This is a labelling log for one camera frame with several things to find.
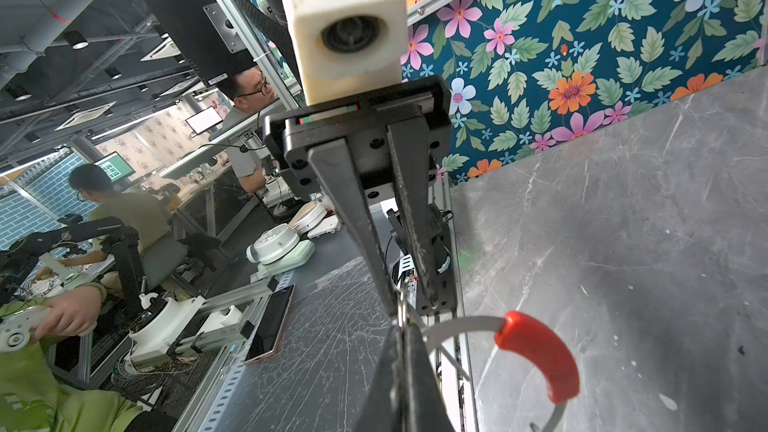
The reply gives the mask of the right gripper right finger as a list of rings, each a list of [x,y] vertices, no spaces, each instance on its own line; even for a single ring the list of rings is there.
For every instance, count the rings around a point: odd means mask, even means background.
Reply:
[[[453,431],[423,336],[415,324],[408,324],[405,329],[404,353],[405,430]]]

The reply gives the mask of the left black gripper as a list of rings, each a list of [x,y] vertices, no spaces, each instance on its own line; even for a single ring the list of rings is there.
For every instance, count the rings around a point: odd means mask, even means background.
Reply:
[[[331,199],[388,315],[396,314],[395,290],[364,191],[384,197],[395,176],[408,250],[429,305],[438,306],[427,192],[450,148],[449,95],[445,80],[431,76],[262,118],[281,176],[305,200],[321,189]]]

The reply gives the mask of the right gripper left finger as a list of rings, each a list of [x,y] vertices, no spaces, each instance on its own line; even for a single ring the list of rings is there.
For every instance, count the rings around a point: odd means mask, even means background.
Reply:
[[[354,431],[400,431],[402,417],[403,373],[402,329],[392,325],[388,330],[365,403]]]

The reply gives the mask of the keyring with coloured keys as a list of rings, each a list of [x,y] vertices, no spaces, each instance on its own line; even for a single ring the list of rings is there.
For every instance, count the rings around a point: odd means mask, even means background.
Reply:
[[[420,329],[428,355],[434,347],[450,338],[461,334],[483,332],[493,335],[499,350],[515,353],[533,364],[544,377],[547,395],[554,406],[552,414],[541,428],[543,431],[556,429],[564,417],[567,403],[579,394],[580,377],[572,353],[553,330],[529,315],[510,311],[503,317],[460,317],[421,329],[416,321],[418,315],[410,310],[405,292],[400,293],[397,311],[397,326],[402,329],[403,342],[402,431],[406,431],[404,426],[404,333],[408,324],[415,324]]]

